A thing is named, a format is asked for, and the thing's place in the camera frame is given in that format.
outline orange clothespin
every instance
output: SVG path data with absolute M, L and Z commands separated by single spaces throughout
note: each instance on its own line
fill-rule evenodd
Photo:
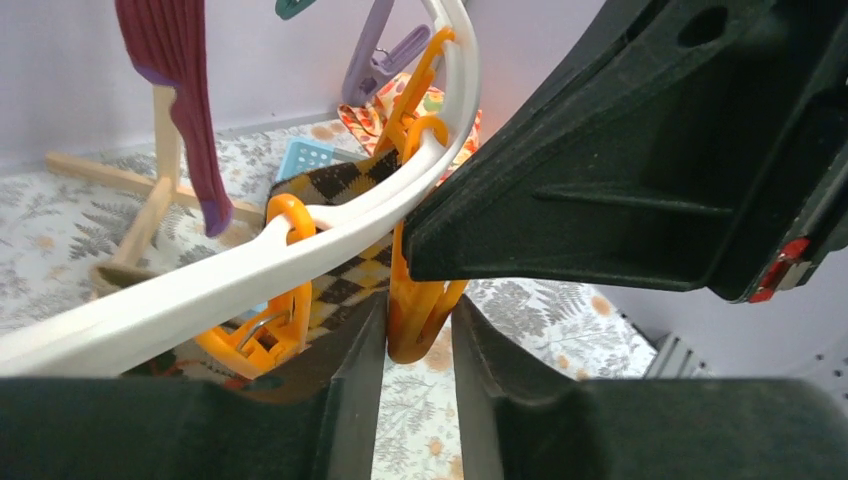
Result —
M 289 244 L 315 235 L 315 222 L 303 202 L 284 193 L 268 202 L 267 221 L 285 215 L 294 230 Z M 307 282 L 268 302 L 268 307 L 233 333 L 221 327 L 204 332 L 195 341 L 209 355 L 239 375 L 254 379 L 286 362 L 306 348 L 312 303 L 312 283 Z M 266 348 L 261 338 L 273 345 Z
M 454 34 L 444 28 L 424 51 L 415 73 L 410 77 L 391 117 L 377 142 L 377 152 L 394 146 L 401 162 L 409 160 L 421 145 L 421 133 L 430 129 L 436 139 L 447 145 L 448 129 L 436 116 L 415 119 L 414 113 L 435 77 L 433 60 L 442 55 L 442 45 L 453 40 Z M 397 363 L 420 360 L 433 346 L 451 310 L 456 306 L 467 280 L 448 282 L 414 282 L 401 254 L 403 222 L 394 230 L 392 239 L 392 270 L 389 284 L 389 320 L 387 326 L 389 357 Z
M 453 41 L 456 35 L 448 27 L 445 27 L 430 40 L 430 44 L 424 53 L 421 54 L 421 61 L 415 67 L 415 72 L 409 77 L 406 86 L 401 92 L 395 103 L 392 114 L 386 121 L 386 126 L 383 127 L 383 134 L 377 140 L 377 146 L 374 149 L 375 153 L 382 153 L 392 145 L 400 150 L 406 142 L 406 131 L 409 129 L 412 122 L 415 121 L 415 109 L 427 93 L 427 89 L 436 78 L 436 71 L 433 70 L 433 61 L 438 56 L 444 55 L 442 45 L 447 41 Z

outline argyle pattern fabric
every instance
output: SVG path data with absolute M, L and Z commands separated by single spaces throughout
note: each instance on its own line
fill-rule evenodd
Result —
M 271 188 L 269 199 L 290 193 L 307 205 L 341 205 L 367 192 L 400 168 L 397 150 L 359 162 L 312 170 Z M 335 330 L 371 294 L 389 287 L 392 236 L 312 281 L 310 338 Z

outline floral patterned floor mat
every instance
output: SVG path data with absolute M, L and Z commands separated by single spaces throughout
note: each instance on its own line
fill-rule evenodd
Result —
M 219 136 L 228 193 L 261 204 L 292 137 L 363 154 L 339 121 L 268 132 Z M 153 175 L 150 151 L 105 163 Z M 0 179 L 0 335 L 87 301 L 89 267 L 115 250 L 142 197 L 38 172 Z M 171 207 L 143 265 L 165 272 L 248 241 L 255 231 L 236 223 L 216 239 L 203 235 L 197 212 Z M 468 295 L 506 335 L 572 378 L 639 377 L 655 355 L 589 285 L 527 279 L 472 282 Z M 221 381 L 191 344 L 159 359 L 159 374 Z M 373 478 L 461 479 L 450 324 L 432 351 L 413 365 L 386 362 Z

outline purple clothespin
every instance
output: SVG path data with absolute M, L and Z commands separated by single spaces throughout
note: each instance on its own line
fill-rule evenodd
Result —
M 342 84 L 342 101 L 350 106 L 365 105 L 430 43 L 430 27 L 419 25 L 391 51 L 377 48 L 394 3 L 394 0 L 374 0 L 371 6 Z

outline wooden stand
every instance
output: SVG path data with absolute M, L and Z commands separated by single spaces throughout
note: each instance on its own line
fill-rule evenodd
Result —
M 82 178 L 106 187 L 147 195 L 147 202 L 139 210 L 135 221 L 127 230 L 112 257 L 114 262 L 125 265 L 138 263 L 171 203 L 200 208 L 194 190 L 180 185 L 182 140 L 170 115 L 174 95 L 173 88 L 153 87 L 155 179 L 64 153 L 49 152 L 47 154 L 47 169 L 52 173 Z M 265 216 L 263 208 L 239 201 L 234 201 L 233 206 L 235 220 L 251 225 L 262 224 Z

